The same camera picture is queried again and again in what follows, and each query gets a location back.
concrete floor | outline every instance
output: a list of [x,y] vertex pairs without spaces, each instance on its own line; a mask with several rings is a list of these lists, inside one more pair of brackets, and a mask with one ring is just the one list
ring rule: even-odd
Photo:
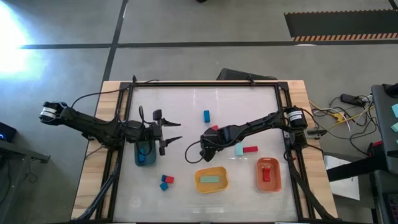
[[[70,104],[98,91],[109,54],[109,49],[14,50],[10,46],[111,43],[121,3],[0,2],[0,26],[7,31],[0,36],[0,121],[18,130],[16,144],[51,155],[47,165],[32,164],[39,180],[24,183],[9,223],[69,219],[87,141],[72,129],[41,124],[38,116],[44,101]],[[119,42],[290,40],[284,12],[389,8],[387,0],[209,0],[204,4],[130,0]],[[281,80],[305,80],[309,98],[327,106],[342,93],[368,95],[373,84],[395,83],[397,52],[396,45],[117,49],[110,80],[130,80],[133,74],[140,80],[214,80],[222,68],[232,68]],[[96,100],[79,102],[76,109],[93,114]],[[333,124],[329,118],[319,122],[326,127]],[[344,125],[334,132],[349,134]],[[378,139],[375,133],[357,144],[366,149]],[[326,152],[361,156],[347,141],[329,135],[321,144]],[[371,222],[366,181],[360,203],[336,198],[340,218]]]

yellow bowl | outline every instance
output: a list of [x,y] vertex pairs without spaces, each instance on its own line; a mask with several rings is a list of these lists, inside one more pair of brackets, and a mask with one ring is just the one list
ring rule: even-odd
[[[201,183],[200,177],[204,175],[217,175],[219,177],[218,183]],[[195,172],[195,187],[201,194],[207,194],[224,190],[228,187],[228,174],[224,167],[212,167]]]

wooden table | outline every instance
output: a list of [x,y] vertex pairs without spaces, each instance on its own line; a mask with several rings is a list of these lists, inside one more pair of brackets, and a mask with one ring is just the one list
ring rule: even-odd
[[[308,102],[307,91],[305,89],[305,84],[303,80],[287,80],[287,81],[277,80],[277,81],[264,81],[264,82],[288,82],[292,104],[300,108],[306,109],[307,111],[311,111],[310,104]],[[120,81],[104,82],[102,91],[117,90],[120,86],[120,83],[121,83]],[[96,117],[99,119],[103,119],[105,121],[113,119],[117,98],[118,98],[118,92],[101,95],[98,102]],[[121,116],[124,116],[123,113],[124,113],[124,108],[126,106],[126,98],[127,97],[124,97],[124,101],[122,102]],[[307,114],[306,114],[306,119],[308,123],[308,128],[314,127],[314,122],[312,118],[309,117],[309,115]],[[314,146],[319,146],[319,141],[317,140],[308,139],[307,141],[309,144],[312,144]],[[90,141],[86,153],[88,154],[99,147],[100,144],[97,141]],[[107,153],[106,149],[100,149],[98,152],[92,154],[84,162],[71,218],[79,217],[93,201],[96,194],[100,191],[101,181],[103,178],[104,165],[106,160],[106,153]],[[334,217],[337,217],[335,202],[331,194],[330,184],[328,176],[326,174],[322,153],[311,147],[303,149],[302,153],[303,153],[305,168],[307,171],[310,190],[314,193],[316,198],[326,208],[326,210]],[[108,213],[110,194],[111,194],[111,188],[106,194],[105,203],[102,212],[103,217],[106,217]],[[303,208],[303,215],[304,217],[308,217],[307,205],[304,194],[301,191],[301,189],[300,189],[300,199]]]

floor mat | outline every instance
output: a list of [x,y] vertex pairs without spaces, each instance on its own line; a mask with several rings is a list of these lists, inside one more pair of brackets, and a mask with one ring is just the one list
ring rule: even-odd
[[398,38],[398,11],[390,9],[338,12],[288,12],[293,41]]

orange container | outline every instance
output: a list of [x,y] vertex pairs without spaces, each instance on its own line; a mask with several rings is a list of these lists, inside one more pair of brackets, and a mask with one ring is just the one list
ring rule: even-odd
[[[264,181],[263,170],[270,169],[269,181]],[[261,190],[278,192],[282,188],[279,162],[274,158],[260,158],[256,164],[257,185]]]
[[[200,177],[204,175],[218,176],[218,183],[201,183]],[[212,167],[195,172],[195,187],[199,193],[207,194],[224,190],[228,187],[228,175],[224,167]]]

